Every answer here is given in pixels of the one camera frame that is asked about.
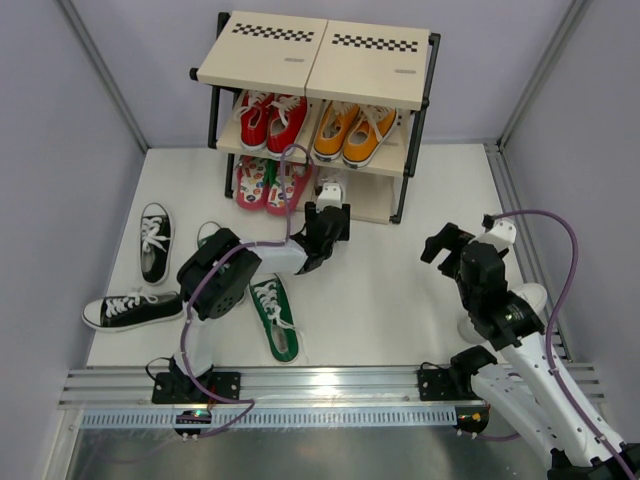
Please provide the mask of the white sneaker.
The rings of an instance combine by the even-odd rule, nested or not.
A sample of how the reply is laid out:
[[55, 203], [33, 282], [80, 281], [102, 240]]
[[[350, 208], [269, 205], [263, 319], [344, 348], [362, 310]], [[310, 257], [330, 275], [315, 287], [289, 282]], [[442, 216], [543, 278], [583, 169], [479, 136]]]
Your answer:
[[[541, 284], [525, 283], [517, 286], [513, 292], [525, 300], [537, 315], [543, 312], [548, 294]], [[475, 330], [470, 318], [461, 319], [457, 324], [457, 330], [461, 338], [469, 344], [479, 345], [486, 342]]]
[[341, 197], [345, 198], [349, 185], [349, 173], [346, 170], [320, 168], [316, 174], [314, 192], [319, 195], [325, 183], [335, 183], [340, 186]]

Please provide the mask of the pink flip-flop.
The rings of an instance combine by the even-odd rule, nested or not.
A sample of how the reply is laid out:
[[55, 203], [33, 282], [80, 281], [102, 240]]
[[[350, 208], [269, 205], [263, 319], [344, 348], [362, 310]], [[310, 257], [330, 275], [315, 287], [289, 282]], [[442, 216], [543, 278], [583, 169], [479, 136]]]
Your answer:
[[285, 216], [287, 209], [290, 212], [296, 210], [299, 200], [312, 177], [312, 167], [286, 162], [282, 181], [279, 163], [273, 160], [271, 162], [272, 173], [265, 209], [269, 214]]
[[248, 211], [264, 208], [270, 187], [272, 162], [265, 158], [242, 156], [236, 169], [236, 203]]

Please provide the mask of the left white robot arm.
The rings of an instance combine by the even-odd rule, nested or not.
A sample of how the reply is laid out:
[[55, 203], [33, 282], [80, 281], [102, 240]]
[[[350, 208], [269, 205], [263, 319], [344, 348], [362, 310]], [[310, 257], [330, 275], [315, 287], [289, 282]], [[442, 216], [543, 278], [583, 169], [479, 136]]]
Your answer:
[[174, 388], [190, 402], [209, 390], [213, 353], [208, 329], [229, 313], [257, 275], [301, 275], [328, 260], [334, 245], [350, 237], [351, 206], [305, 204], [303, 229], [281, 241], [243, 240], [221, 228], [178, 272], [186, 315], [179, 347], [170, 364]]

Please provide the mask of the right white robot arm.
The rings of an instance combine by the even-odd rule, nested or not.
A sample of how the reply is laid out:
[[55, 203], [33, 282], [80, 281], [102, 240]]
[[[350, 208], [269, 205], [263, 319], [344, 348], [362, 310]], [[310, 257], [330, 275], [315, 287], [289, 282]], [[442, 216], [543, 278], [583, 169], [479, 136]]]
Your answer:
[[421, 261], [455, 281], [478, 344], [453, 356], [445, 384], [485, 401], [539, 455], [550, 479], [636, 479], [639, 446], [626, 442], [568, 374], [540, 315], [538, 283], [511, 288], [504, 258], [516, 239], [509, 221], [473, 235], [453, 223], [426, 239]]

